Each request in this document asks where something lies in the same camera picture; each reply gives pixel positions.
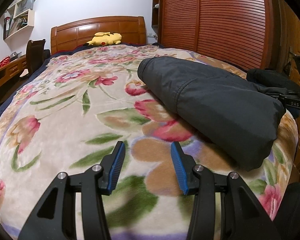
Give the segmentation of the louvered wooden wardrobe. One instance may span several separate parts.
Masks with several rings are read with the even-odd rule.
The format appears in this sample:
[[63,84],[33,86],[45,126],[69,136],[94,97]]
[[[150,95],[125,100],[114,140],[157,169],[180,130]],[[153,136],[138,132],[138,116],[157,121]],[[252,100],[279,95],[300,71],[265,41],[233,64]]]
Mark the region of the louvered wooden wardrobe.
[[242,69],[276,68],[278,0],[153,0],[152,28],[168,48],[195,51]]

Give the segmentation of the yellow plush toy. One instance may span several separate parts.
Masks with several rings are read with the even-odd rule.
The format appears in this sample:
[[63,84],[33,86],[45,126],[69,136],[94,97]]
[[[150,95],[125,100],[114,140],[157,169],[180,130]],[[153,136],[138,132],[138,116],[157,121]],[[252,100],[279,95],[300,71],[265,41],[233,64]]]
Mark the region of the yellow plush toy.
[[91,41],[86,42],[85,46],[109,46],[120,44],[122,35],[119,33],[98,32],[94,35]]

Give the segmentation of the floral bed blanket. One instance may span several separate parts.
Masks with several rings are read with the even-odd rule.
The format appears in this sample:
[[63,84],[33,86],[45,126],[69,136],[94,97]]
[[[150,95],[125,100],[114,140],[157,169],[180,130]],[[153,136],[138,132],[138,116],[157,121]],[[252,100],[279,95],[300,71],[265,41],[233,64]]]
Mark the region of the floral bed blanket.
[[112,239],[186,238],[193,198],[179,190],[171,142],[213,172],[228,174],[231,165],[139,80],[139,63],[160,56],[246,76],[188,50],[118,45],[56,55],[16,92],[0,116],[0,223],[13,239],[59,172],[84,172],[119,140],[125,162],[116,189],[103,198]]

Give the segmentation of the dark desk chair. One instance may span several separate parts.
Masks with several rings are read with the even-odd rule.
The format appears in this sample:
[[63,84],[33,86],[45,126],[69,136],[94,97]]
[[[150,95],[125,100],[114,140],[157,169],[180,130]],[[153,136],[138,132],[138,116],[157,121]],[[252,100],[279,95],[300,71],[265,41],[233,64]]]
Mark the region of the dark desk chair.
[[28,41],[26,47],[26,68],[20,75],[21,80],[30,77],[50,57],[50,50],[44,49],[45,43],[46,39]]

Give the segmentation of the wooden headboard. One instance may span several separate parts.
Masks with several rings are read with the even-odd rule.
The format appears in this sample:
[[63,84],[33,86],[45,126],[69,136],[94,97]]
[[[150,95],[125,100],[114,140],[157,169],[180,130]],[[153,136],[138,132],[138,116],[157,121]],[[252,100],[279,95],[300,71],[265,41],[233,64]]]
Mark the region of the wooden headboard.
[[50,38],[51,53],[74,50],[92,40],[98,32],[119,33],[123,43],[147,43],[146,25],[142,16],[104,16],[53,27]]

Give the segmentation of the white wall shelf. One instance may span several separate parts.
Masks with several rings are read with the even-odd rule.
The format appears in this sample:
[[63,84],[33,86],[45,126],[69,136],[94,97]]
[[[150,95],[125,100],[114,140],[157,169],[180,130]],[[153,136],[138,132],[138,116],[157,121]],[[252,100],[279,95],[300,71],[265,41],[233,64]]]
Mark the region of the white wall shelf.
[[5,11],[3,39],[9,40],[12,36],[26,29],[34,28],[34,3],[36,0],[15,0]]

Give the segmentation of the red basket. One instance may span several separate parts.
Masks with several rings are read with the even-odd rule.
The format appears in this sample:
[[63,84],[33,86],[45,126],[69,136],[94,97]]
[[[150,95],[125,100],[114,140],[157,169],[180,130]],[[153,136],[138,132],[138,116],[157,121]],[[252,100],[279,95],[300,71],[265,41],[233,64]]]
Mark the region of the red basket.
[[10,56],[7,56],[0,61],[0,68],[8,65],[9,63],[10,63]]

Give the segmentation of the wooden desk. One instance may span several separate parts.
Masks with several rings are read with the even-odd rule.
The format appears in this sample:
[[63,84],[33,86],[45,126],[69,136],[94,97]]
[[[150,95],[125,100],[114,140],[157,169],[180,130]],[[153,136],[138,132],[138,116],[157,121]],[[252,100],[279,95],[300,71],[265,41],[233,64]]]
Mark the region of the wooden desk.
[[0,88],[13,77],[20,75],[26,69],[26,55],[0,68]]

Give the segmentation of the black folded garment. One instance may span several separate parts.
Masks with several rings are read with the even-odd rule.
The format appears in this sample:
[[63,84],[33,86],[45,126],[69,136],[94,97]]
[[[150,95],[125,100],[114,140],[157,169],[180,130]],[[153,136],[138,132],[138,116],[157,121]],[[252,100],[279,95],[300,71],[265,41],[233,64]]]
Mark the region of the black folded garment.
[[250,69],[246,79],[264,87],[286,88],[300,93],[300,86],[283,74],[269,69]]

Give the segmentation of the black padded jacket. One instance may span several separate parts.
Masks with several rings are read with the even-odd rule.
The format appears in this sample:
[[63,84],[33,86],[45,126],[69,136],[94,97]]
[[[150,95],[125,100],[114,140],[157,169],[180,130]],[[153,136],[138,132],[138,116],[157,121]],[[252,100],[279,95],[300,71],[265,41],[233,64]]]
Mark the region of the black padded jacket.
[[227,70],[170,56],[142,60],[138,77],[241,169],[259,168],[270,154],[286,109],[265,88]]

